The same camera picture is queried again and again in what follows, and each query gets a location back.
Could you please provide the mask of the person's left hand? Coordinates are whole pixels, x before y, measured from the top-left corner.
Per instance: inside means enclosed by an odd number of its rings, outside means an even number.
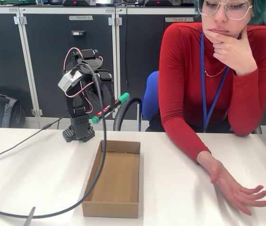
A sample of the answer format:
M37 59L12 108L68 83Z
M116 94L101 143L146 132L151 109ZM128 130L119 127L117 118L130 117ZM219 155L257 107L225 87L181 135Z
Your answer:
M214 58L233 69L236 75L246 75L258 68L249 45L246 27L241 31L239 39L210 30L205 30L204 34L212 40Z

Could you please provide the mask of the person's right hand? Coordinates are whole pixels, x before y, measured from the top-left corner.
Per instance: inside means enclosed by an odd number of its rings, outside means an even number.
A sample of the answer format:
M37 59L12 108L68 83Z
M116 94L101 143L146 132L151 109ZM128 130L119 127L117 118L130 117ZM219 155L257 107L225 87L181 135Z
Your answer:
M263 200L266 191L262 190L262 185L253 189L243 187L218 160L211 163L209 173L211 183L217 184L227 201L244 214L251 215L248 207L266 207L266 201Z

